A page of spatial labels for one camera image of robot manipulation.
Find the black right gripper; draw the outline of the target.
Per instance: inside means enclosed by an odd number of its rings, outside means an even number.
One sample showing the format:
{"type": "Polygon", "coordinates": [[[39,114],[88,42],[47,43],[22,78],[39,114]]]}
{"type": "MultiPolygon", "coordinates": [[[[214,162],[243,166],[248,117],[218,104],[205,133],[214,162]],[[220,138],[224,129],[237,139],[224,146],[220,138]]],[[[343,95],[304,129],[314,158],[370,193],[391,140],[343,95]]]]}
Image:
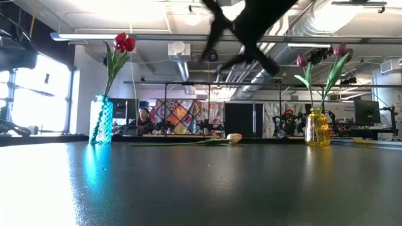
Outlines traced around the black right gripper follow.
{"type": "Polygon", "coordinates": [[[245,50],[229,62],[219,68],[219,71],[227,70],[231,66],[258,61],[271,75],[280,72],[280,66],[270,57],[265,55],[256,43],[266,33],[269,27],[275,24],[297,0],[247,0],[245,7],[234,20],[226,18],[222,8],[214,0],[202,0],[203,4],[214,15],[210,24],[210,34],[201,55],[201,60],[207,58],[214,46],[220,41],[225,30],[234,31],[237,39],[244,45],[245,50]]]}

